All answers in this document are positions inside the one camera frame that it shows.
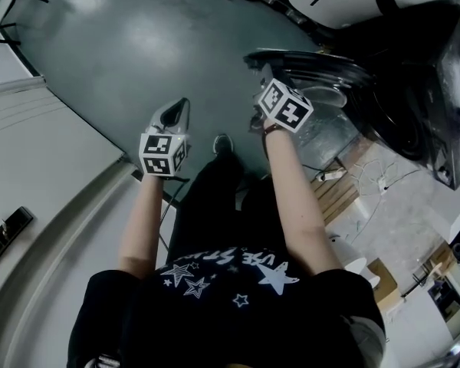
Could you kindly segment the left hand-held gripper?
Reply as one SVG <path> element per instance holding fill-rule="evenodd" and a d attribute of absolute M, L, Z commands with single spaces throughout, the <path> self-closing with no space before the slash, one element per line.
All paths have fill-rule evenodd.
<path fill-rule="evenodd" d="M 140 137 L 139 158 L 143 172 L 152 176 L 175 176 L 187 158 L 190 101 L 182 97 L 160 107 Z"/>

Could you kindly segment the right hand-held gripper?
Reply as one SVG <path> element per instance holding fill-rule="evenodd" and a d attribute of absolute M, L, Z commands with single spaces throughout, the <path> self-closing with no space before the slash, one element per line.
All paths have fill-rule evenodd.
<path fill-rule="evenodd" d="M 255 96 L 256 114 L 252 130 L 262 131 L 266 120 L 290 132 L 298 132 L 314 112 L 312 103 L 298 90 L 274 78 L 273 67 L 266 63 L 260 70 L 261 92 Z"/>

